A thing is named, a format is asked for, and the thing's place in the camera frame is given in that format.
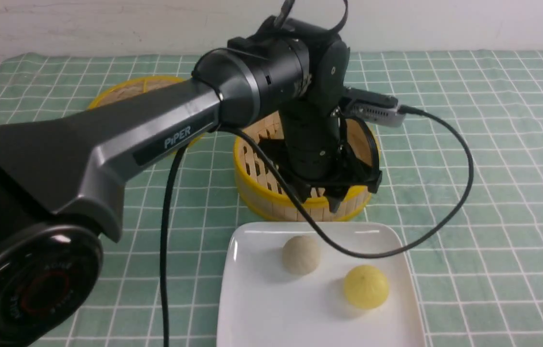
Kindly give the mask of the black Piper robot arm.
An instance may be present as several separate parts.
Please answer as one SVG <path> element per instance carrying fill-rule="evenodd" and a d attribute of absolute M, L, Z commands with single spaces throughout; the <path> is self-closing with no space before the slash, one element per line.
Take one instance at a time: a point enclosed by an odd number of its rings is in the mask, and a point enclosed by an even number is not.
<path fill-rule="evenodd" d="M 190 79 L 61 119 L 0 125 L 0 347 L 27 347 L 67 320 L 100 275 L 105 235 L 123 230 L 126 183 L 207 132 L 237 133 L 274 112 L 264 140 L 299 202 L 314 187 L 332 212 L 348 190 L 381 184 L 378 152 L 360 160 L 344 118 L 350 49 L 331 29 L 268 17 L 205 53 Z"/>

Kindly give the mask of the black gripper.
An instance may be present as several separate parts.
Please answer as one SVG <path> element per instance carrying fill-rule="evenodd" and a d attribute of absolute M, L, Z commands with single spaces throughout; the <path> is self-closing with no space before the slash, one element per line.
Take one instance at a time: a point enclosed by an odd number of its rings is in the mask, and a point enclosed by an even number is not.
<path fill-rule="evenodd" d="M 258 145 L 277 165 L 300 203 L 319 187 L 324 189 L 329 211 L 335 214 L 351 187 L 365 186 L 377 193 L 382 182 L 378 148 L 372 153 L 373 164 L 366 164 L 348 142 L 347 121 L 355 120 L 365 130 L 364 121 L 347 118 L 337 109 L 324 113 L 305 101 L 289 102 L 278 110 L 278 116 L 284 136 L 262 138 Z"/>

